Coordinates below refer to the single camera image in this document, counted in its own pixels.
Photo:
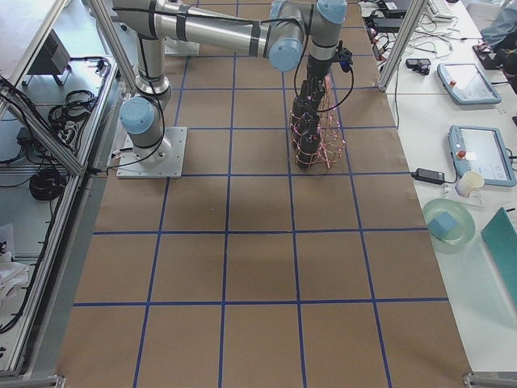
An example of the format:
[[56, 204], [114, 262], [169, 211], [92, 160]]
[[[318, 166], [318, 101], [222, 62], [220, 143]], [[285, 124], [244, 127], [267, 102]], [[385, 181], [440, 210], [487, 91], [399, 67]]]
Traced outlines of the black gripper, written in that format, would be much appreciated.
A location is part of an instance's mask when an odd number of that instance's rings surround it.
[[320, 60], [309, 54], [307, 60], [308, 101], [312, 106], [319, 106], [323, 98], [323, 81], [330, 71], [333, 59]]

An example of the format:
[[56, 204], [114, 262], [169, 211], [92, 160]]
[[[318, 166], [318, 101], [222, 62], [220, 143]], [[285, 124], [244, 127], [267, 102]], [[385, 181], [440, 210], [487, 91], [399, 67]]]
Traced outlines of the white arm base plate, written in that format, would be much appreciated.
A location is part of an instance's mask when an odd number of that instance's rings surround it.
[[153, 148], [135, 149], [126, 135], [124, 148], [129, 151], [121, 154], [116, 175], [125, 179], [180, 178], [186, 143], [187, 127], [166, 127], [165, 137], [155, 152]]
[[165, 55], [168, 57], [197, 57], [200, 45], [196, 42], [175, 40], [170, 37], [164, 39]]

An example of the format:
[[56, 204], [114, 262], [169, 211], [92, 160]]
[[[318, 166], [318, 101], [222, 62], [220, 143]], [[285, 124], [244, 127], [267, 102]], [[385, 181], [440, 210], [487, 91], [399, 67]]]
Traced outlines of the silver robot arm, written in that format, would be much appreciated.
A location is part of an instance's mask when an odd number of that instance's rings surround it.
[[307, 74], [295, 90], [289, 126], [296, 163], [310, 168], [324, 150], [322, 116], [327, 75], [338, 62], [351, 71], [351, 52], [339, 34], [344, 1], [274, 1], [266, 20], [242, 19], [173, 1], [115, 1], [113, 10], [137, 34], [137, 90], [158, 99], [170, 93], [165, 75], [165, 39], [207, 44], [264, 57], [280, 72], [298, 71], [307, 57]]

